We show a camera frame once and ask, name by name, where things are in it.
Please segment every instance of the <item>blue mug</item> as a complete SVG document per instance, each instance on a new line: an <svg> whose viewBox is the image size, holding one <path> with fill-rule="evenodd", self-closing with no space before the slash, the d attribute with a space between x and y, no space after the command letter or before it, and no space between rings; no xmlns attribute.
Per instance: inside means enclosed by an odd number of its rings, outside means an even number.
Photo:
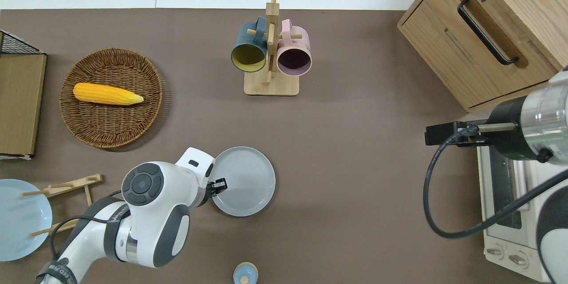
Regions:
<svg viewBox="0 0 568 284"><path fill-rule="evenodd" d="M256 31L255 35L250 35L248 29ZM256 72L261 70L266 64L266 19L258 17L256 22L247 22L239 28L237 40L233 51L231 51L231 61L241 71Z"/></svg>

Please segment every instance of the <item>pink mug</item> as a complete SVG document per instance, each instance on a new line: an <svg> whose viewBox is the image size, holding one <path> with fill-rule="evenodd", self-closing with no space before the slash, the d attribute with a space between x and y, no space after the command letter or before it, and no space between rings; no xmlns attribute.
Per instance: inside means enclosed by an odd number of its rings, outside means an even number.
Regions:
<svg viewBox="0 0 568 284"><path fill-rule="evenodd" d="M302 35L302 38L292 39L292 35ZM276 65L280 72L289 76L306 74L312 67L308 33L302 27L292 26L290 19L282 21L282 40L278 41Z"/></svg>

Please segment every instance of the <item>wicker basket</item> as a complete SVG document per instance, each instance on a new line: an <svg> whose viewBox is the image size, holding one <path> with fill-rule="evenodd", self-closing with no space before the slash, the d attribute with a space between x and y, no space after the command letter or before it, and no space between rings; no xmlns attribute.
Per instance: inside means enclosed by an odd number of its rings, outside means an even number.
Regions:
<svg viewBox="0 0 568 284"><path fill-rule="evenodd" d="M112 106L79 101L73 95L73 86L79 82L130 90L144 102ZM116 148L139 138L156 120L160 106L162 80L152 62L134 51L114 47L77 62L59 94L65 126L79 141L97 148Z"/></svg>

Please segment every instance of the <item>yellow corn cob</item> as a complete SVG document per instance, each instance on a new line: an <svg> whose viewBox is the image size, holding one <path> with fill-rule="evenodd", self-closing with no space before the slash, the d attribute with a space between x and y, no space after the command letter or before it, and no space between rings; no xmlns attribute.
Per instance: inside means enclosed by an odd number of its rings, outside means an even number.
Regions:
<svg viewBox="0 0 568 284"><path fill-rule="evenodd" d="M81 101L119 106L129 106L144 101L144 98L129 90L93 83L75 84L73 94Z"/></svg>

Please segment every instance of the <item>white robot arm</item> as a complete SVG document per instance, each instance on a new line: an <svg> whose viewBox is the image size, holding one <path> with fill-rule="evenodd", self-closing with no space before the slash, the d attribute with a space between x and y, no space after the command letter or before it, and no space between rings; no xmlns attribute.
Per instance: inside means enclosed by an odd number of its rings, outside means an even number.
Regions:
<svg viewBox="0 0 568 284"><path fill-rule="evenodd" d="M102 257L159 268L185 243L189 209L227 188L224 179L209 182L215 158L188 148L176 164L146 162L134 167L122 182L124 201L104 197L93 203L37 276L37 283L77 284L91 264Z"/></svg>

